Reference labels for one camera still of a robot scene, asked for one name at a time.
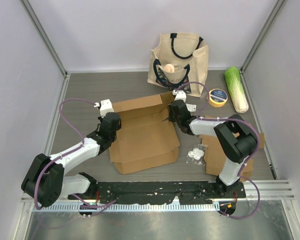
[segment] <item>cardboard flap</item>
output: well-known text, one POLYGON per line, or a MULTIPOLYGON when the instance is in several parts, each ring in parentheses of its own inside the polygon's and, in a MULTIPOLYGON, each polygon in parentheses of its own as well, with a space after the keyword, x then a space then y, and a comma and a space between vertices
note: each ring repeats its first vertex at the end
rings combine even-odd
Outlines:
POLYGON ((178 148, 171 152, 166 152, 161 155, 147 157, 141 160, 131 161, 127 163, 115 163, 114 166, 121 174, 130 174, 138 172, 140 170, 145 170, 149 168, 154 168, 166 164, 174 163, 178 158, 178 148))
POLYGON ((126 129, 132 129, 132 128, 138 128, 138 127, 142 127, 142 126, 153 124, 153 123, 159 123, 159 122, 162 122, 163 120, 167 119, 168 117, 169 117, 169 111, 167 108, 165 108, 164 110, 162 110, 159 113, 123 121, 122 127, 119 131, 126 130, 126 129))
POLYGON ((179 146, 174 125, 166 120, 119 130, 109 152, 112 162, 127 163, 171 152, 179 146))
POLYGON ((137 99, 113 103, 113 109, 119 113, 122 122, 160 113, 174 100, 171 92, 146 96, 137 99))
POLYGON ((115 102, 112 107, 116 113, 125 112, 133 109, 142 109, 146 107, 156 106, 162 104, 161 96, 152 95, 137 99, 130 99, 126 101, 115 102))

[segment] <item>small white objects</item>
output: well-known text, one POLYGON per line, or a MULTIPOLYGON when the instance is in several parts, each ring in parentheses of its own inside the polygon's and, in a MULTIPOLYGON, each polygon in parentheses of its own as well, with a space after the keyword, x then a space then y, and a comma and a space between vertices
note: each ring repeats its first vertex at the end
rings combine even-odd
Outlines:
POLYGON ((199 148, 194 148, 192 151, 188 152, 188 156, 194 158, 195 160, 200 160, 200 158, 204 155, 205 152, 203 150, 200 150, 199 148))
POLYGON ((193 158, 194 158, 195 160, 200 160, 201 157, 202 157, 202 155, 194 155, 194 156, 193 156, 193 158))
POLYGON ((167 73, 174 73, 175 72, 175 67, 172 64, 166 64, 163 67, 163 71, 165 71, 167 73))
POLYGON ((194 152, 194 151, 189 151, 189 152, 188 152, 188 156, 189 156, 189 157, 193 158, 194 155, 195 155, 195 152, 194 152))

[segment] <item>white wall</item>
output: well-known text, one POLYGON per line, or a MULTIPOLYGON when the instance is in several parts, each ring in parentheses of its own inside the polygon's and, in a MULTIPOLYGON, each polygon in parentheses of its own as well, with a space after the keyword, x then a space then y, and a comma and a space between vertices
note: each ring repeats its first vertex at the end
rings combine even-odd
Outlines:
POLYGON ((159 33, 197 33, 209 67, 241 67, 276 0, 30 0, 68 71, 149 67, 159 33))
POLYGON ((21 3, 1 0, 0 240, 11 240, 21 183, 44 149, 61 83, 62 75, 21 3))
POLYGON ((246 80, 280 178, 300 206, 300 0, 288 0, 246 80))

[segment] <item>cardboard box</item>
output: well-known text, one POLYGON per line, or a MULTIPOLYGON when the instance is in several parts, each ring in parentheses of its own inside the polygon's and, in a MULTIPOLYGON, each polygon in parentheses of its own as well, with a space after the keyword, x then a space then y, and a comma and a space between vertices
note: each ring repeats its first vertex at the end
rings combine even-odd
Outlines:
POLYGON ((122 128, 109 148, 110 160, 121 174, 174 163, 180 146, 169 116, 171 92, 113 103, 122 128))
MULTIPOLYGON (((265 147, 265 135, 263 133, 259 134, 260 137, 260 148, 265 147)), ((217 137, 209 136, 209 135, 200 135, 199 138, 202 139, 201 144, 206 146, 204 153, 204 161, 205 161, 205 173, 211 174, 211 175, 219 175, 219 173, 222 171, 225 161, 226 161, 226 155, 221 147, 221 144, 217 137)), ((247 166, 245 166, 242 170, 242 175, 250 178, 252 175, 252 171, 254 170, 253 167, 254 160, 250 159, 247 163, 247 166)))

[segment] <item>white bracket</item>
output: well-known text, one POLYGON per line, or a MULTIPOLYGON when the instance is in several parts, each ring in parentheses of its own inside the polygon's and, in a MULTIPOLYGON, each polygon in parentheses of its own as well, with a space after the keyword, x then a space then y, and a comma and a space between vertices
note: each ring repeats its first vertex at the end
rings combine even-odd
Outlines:
POLYGON ((173 90, 172 94, 175 95, 174 100, 181 99, 183 102, 186 102, 186 100, 187 100, 187 95, 183 90, 180 90, 180 91, 173 90))
POLYGON ((112 107, 112 103, 110 99, 102 100, 100 107, 100 115, 102 118, 106 116, 107 113, 114 113, 114 108, 112 107))

